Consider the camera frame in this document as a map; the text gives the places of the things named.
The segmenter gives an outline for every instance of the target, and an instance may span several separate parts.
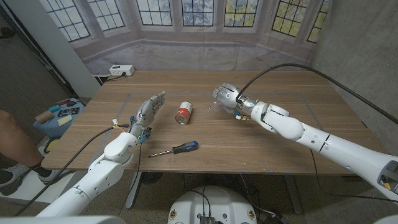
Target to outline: shoe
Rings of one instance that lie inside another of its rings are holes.
[[[43,177],[43,176],[39,175],[39,179],[43,182],[43,184],[47,185],[48,183],[50,183],[50,182],[52,181],[52,179],[54,179],[54,177],[55,177],[59,172],[60,172],[59,170],[52,170],[52,171],[51,171],[51,174],[50,174],[48,177]],[[61,173],[61,175],[59,175],[59,176],[57,177],[57,179],[56,179],[52,184],[57,183],[62,177],[66,176],[66,175],[68,175],[68,174],[74,173],[74,172],[75,172],[74,170],[64,170],[64,171]]]
[[[4,184],[0,184],[0,192],[4,196],[8,196],[18,190],[18,187],[21,186],[22,184],[23,178],[25,177],[26,174],[29,173],[30,168],[22,164],[17,164],[13,167],[9,167],[7,169],[2,169],[2,170],[12,173],[11,180],[9,180]]]

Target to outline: backdrop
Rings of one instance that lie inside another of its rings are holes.
[[[40,0],[92,74],[307,64],[329,0]]]

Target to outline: wooden table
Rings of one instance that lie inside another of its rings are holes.
[[[258,72],[244,71],[136,71],[133,76],[105,83],[42,165],[59,169],[96,133],[110,127],[112,119],[129,124],[131,115],[151,96],[166,91],[165,105],[152,123],[152,136],[142,145],[140,171],[209,172],[313,175],[310,150],[273,134],[253,121],[240,121],[225,111],[208,111],[212,93],[222,83],[242,88]],[[313,127],[375,151],[387,152],[339,94],[323,78],[311,72],[270,72],[255,81],[246,96],[283,107],[290,116]],[[175,121],[180,103],[193,104],[189,124]],[[70,164],[87,169],[104,146],[120,134],[110,131],[95,139]],[[189,153],[147,158],[189,141],[199,149]],[[139,147],[126,169],[137,169]],[[315,154],[323,175],[347,171]]]

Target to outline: screwdriver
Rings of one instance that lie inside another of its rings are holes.
[[[165,151],[165,152],[160,152],[160,153],[157,153],[157,154],[150,155],[150,156],[148,156],[148,158],[152,158],[152,157],[155,157],[155,156],[166,155],[166,154],[169,154],[169,153],[177,154],[177,153],[181,153],[181,152],[190,152],[190,151],[194,151],[196,149],[198,149],[198,143],[196,141],[192,141],[192,142],[184,143],[181,146],[173,147],[172,150],[168,150],[168,151]]]

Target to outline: window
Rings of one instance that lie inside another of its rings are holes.
[[[124,26],[114,0],[88,0],[103,31]]]
[[[272,30],[295,37],[309,0],[281,0]]]
[[[258,0],[226,0],[226,27],[252,27],[256,16]]]
[[[89,36],[86,25],[72,0],[40,0],[40,2],[69,42]]]
[[[184,26],[212,26],[214,0],[182,0]]]
[[[137,0],[143,25],[171,26],[169,0]]]
[[[323,1],[322,7],[318,13],[318,17],[312,27],[311,34],[308,37],[308,41],[313,42],[313,43],[316,43],[318,41],[318,36],[319,36],[319,33],[321,32],[321,28],[323,25],[323,21],[326,18],[326,14],[328,13],[330,2],[331,2],[331,0]]]

